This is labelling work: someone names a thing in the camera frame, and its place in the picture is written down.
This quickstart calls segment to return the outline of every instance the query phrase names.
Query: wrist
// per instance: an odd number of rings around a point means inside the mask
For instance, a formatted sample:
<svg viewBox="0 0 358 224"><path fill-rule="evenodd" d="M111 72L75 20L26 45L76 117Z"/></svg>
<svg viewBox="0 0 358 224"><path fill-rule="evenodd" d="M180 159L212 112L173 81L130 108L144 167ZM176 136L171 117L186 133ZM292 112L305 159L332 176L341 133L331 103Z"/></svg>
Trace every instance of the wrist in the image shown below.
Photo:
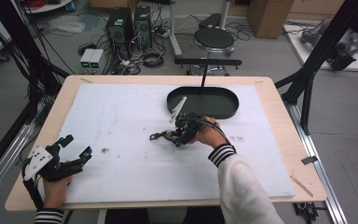
<svg viewBox="0 0 358 224"><path fill-rule="evenodd" d="M226 139L222 138L222 139L216 139L216 140L212 141L210 146L212 148L217 148L217 147L222 146L224 144L227 144L227 141L226 141Z"/></svg>
<svg viewBox="0 0 358 224"><path fill-rule="evenodd" d="M51 201L46 201L44 204L43 204L43 207L44 208L54 208L54 209L61 209L63 206L63 203L60 203L60 202L51 202Z"/></svg>

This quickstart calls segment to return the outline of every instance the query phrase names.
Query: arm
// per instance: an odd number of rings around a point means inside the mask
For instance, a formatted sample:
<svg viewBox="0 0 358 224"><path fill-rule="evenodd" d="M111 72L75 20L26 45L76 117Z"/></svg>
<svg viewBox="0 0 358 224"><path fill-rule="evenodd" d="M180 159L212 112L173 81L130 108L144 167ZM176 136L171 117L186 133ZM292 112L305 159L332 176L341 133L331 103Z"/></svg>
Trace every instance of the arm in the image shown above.
<svg viewBox="0 0 358 224"><path fill-rule="evenodd" d="M63 211L60 208L65 203L66 188L71 180L71 176L56 182L43 180L46 199L44 207L37 210L34 218L35 224L60 224L62 222Z"/></svg>
<svg viewBox="0 0 358 224"><path fill-rule="evenodd" d="M218 168L220 206L227 224L283 224L247 160L220 133L205 126L191 143L195 141L214 148L208 159Z"/></svg>

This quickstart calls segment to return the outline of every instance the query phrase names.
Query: black and white striped cuff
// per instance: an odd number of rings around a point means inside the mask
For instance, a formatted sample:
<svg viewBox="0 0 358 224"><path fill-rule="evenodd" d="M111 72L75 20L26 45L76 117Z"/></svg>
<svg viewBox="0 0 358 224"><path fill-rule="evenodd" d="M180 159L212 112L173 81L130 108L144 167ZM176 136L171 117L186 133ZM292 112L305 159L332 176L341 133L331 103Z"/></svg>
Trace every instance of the black and white striped cuff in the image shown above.
<svg viewBox="0 0 358 224"><path fill-rule="evenodd" d="M213 162L216 167L219 167L220 163L229 156L235 155L235 147L229 144L223 144L214 149L209 155L208 159Z"/></svg>
<svg viewBox="0 0 358 224"><path fill-rule="evenodd" d="M58 223L62 222L63 211L54 208L41 208L37 210L34 223Z"/></svg>

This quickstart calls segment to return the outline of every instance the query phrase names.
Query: white sleeve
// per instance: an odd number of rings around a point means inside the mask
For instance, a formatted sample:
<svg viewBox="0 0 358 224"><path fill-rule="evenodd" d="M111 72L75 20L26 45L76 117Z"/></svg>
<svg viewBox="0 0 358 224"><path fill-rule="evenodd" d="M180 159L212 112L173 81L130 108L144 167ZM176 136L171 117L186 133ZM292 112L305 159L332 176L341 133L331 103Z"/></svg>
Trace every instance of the white sleeve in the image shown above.
<svg viewBox="0 0 358 224"><path fill-rule="evenodd" d="M218 168L220 206L227 224L283 224L248 161L230 145L208 157Z"/></svg>

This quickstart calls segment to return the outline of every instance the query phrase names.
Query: computer tower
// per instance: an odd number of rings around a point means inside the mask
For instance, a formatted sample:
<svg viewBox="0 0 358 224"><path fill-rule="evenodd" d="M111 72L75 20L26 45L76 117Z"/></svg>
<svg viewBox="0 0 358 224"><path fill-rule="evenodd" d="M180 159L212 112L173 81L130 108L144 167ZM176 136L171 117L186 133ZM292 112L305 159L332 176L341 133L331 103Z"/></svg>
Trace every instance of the computer tower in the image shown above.
<svg viewBox="0 0 358 224"><path fill-rule="evenodd" d="M135 36L138 49L146 50L152 48L152 33L150 20L150 7L138 6L133 16Z"/></svg>
<svg viewBox="0 0 358 224"><path fill-rule="evenodd" d="M114 7L106 24L108 38L113 41L121 59L130 59L134 38L131 9L129 7Z"/></svg>

